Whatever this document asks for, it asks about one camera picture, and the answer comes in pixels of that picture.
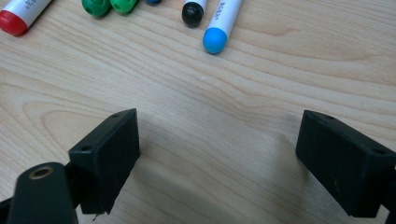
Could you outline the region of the dark green marker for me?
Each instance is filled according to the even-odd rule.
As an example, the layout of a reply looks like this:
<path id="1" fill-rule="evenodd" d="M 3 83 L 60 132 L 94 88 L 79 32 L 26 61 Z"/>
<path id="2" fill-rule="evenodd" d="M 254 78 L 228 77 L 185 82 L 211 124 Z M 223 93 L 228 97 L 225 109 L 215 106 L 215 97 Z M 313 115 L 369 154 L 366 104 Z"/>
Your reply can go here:
<path id="1" fill-rule="evenodd" d="M 109 0 L 81 0 L 81 4 L 85 11 L 94 17 L 102 17 L 110 9 Z"/>

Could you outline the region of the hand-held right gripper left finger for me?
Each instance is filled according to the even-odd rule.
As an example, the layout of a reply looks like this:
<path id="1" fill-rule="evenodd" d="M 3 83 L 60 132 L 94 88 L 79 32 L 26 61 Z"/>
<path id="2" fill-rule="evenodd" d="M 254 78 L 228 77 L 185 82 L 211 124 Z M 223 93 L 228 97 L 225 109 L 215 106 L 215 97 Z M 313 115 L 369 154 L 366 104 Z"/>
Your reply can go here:
<path id="1" fill-rule="evenodd" d="M 84 214 L 110 213 L 140 157 L 137 111 L 109 116 L 68 152 L 73 205 Z"/>

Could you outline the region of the light green marker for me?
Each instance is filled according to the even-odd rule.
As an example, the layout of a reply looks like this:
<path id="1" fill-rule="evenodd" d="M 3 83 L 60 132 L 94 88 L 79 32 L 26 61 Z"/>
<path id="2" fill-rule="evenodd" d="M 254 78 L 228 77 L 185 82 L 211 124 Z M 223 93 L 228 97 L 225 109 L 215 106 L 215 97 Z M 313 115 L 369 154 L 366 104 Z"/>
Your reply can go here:
<path id="1" fill-rule="evenodd" d="M 119 13 L 128 13 L 136 4 L 137 0 L 110 0 L 111 6 Z"/>

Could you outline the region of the black marker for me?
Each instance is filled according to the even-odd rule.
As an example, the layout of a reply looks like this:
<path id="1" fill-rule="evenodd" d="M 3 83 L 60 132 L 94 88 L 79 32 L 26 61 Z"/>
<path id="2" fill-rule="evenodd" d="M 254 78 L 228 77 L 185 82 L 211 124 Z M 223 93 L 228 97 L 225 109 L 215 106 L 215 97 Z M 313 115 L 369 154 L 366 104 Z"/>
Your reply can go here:
<path id="1" fill-rule="evenodd" d="M 182 8 L 182 20 L 188 27 L 197 27 L 204 15 L 207 0 L 185 0 Z"/>

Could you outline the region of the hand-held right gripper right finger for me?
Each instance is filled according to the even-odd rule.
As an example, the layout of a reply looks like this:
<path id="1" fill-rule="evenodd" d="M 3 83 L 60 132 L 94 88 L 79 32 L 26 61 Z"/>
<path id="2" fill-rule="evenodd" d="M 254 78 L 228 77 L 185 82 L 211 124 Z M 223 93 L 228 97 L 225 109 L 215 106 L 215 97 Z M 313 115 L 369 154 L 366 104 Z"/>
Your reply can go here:
<path id="1" fill-rule="evenodd" d="M 344 122 L 305 110 L 297 158 L 353 217 L 375 217 L 380 206 L 396 218 L 396 152 Z"/>

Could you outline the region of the red marker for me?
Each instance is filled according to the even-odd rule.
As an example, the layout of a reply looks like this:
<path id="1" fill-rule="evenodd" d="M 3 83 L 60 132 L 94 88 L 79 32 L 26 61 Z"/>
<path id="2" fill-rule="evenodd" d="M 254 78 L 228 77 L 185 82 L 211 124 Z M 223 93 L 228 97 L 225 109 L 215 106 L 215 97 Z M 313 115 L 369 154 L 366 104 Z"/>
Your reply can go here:
<path id="1" fill-rule="evenodd" d="M 22 35 L 52 0 L 10 0 L 0 10 L 0 29 L 10 35 Z"/>

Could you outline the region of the light blue marker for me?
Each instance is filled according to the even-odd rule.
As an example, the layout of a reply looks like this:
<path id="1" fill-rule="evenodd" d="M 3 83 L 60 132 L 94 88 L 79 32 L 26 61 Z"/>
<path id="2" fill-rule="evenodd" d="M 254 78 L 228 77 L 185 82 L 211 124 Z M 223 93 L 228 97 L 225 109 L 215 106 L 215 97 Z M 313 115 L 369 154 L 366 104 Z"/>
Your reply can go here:
<path id="1" fill-rule="evenodd" d="M 223 51 L 242 2 L 243 0 L 219 0 L 203 37 L 203 46 L 206 52 L 217 54 Z"/>

